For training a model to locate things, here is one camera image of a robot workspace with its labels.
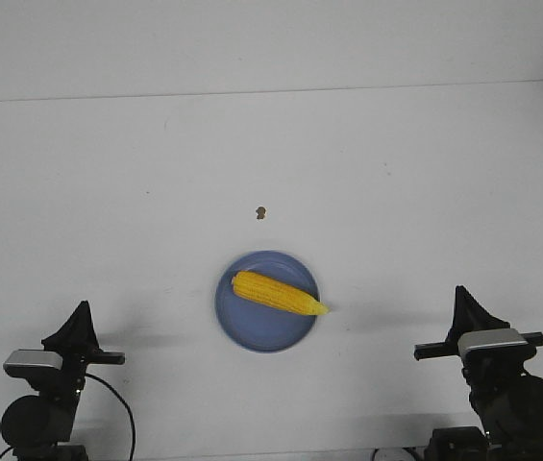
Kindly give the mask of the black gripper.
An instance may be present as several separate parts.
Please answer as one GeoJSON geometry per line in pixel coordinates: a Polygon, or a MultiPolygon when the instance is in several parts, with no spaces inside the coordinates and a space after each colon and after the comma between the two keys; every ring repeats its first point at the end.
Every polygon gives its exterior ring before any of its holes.
{"type": "Polygon", "coordinates": [[[46,351],[65,353],[62,372],[76,384],[85,382],[89,365],[121,366],[126,362],[123,352],[101,350],[88,301],[81,301],[55,333],[41,340],[41,345],[46,351]]]}
{"type": "Polygon", "coordinates": [[[453,319],[446,340],[416,345],[413,356],[416,360],[453,355],[465,359],[470,352],[489,352],[527,345],[543,346],[543,332],[492,330],[503,328],[510,328],[510,322],[490,314],[464,286],[458,285],[455,289],[453,319]]]}

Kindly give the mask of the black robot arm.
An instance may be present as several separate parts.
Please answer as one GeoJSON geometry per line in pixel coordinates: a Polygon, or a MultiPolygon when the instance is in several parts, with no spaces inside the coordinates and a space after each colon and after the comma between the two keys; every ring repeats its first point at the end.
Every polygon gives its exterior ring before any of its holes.
{"type": "Polygon", "coordinates": [[[41,350],[13,351],[3,364],[36,392],[14,400],[0,421],[0,433],[17,460],[87,460],[86,447],[69,443],[86,382],[105,386],[126,409],[131,429],[128,458],[136,448],[136,424],[125,399],[104,379],[87,371],[90,365],[123,365],[125,354],[101,349],[89,302],[82,301],[66,322],[41,340],[41,350]]]}
{"type": "Polygon", "coordinates": [[[543,378],[525,367],[542,346],[543,332],[518,331],[457,286],[445,340],[417,345],[413,355],[460,359],[481,424],[434,429],[423,459],[543,460],[543,378]]]}

